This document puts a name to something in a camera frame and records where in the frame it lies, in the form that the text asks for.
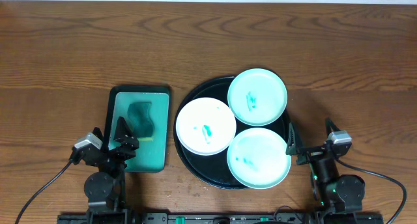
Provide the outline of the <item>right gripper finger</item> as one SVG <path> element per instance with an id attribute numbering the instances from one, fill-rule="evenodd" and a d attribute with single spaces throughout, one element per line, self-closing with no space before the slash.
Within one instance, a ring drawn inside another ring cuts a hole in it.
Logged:
<path id="1" fill-rule="evenodd" d="M 302 153 L 303 143 L 301 137 L 296 129 L 296 126 L 289 123 L 289 138 L 287 142 L 286 155 L 294 156 Z"/>
<path id="2" fill-rule="evenodd" d="M 339 128 L 334 124 L 334 122 L 329 118 L 325 118 L 325 127 L 326 134 L 330 135 L 332 132 L 338 132 Z"/>

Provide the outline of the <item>green scrubbing sponge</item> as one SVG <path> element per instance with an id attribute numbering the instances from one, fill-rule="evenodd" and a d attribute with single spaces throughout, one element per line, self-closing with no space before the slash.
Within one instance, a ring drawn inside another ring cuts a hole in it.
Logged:
<path id="1" fill-rule="evenodd" d="M 150 102 L 134 102 L 129 105 L 128 118 L 132 125 L 132 132 L 138 138 L 152 137 L 154 123 L 150 117 Z"/>

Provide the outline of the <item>white plate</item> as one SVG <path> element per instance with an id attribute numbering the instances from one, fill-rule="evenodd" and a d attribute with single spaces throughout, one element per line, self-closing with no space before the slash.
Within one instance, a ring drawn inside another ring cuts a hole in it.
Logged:
<path id="1" fill-rule="evenodd" d="M 237 131 L 231 109 L 215 98 L 197 98 L 180 111 L 175 123 L 180 143 L 190 152 L 211 156 L 225 150 Z"/>

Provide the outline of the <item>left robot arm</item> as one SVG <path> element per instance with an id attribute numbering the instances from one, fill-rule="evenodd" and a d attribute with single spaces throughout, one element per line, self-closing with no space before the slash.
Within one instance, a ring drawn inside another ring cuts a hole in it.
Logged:
<path id="1" fill-rule="evenodd" d="M 123 117 L 117 120 L 113 139 L 120 143 L 118 147 L 107 152 L 92 147 L 83 156 L 87 165 L 98 168 L 98 172 L 92 174 L 84 185 L 89 211 L 94 214 L 118 212 L 126 208 L 126 161 L 136 156 L 139 141 Z"/>

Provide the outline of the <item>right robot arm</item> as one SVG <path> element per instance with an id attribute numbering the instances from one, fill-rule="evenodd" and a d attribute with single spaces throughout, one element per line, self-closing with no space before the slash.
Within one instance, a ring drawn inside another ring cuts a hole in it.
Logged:
<path id="1" fill-rule="evenodd" d="M 327 212 L 336 214 L 361 211 L 364 180 L 356 175 L 340 175 L 336 166 L 336 160 L 348 153 L 352 138 L 329 118 L 325 124 L 328 137 L 324 143 L 321 146 L 305 147 L 295 125 L 290 123 L 286 154 L 296 156 L 297 165 L 310 166 L 314 197 Z"/>

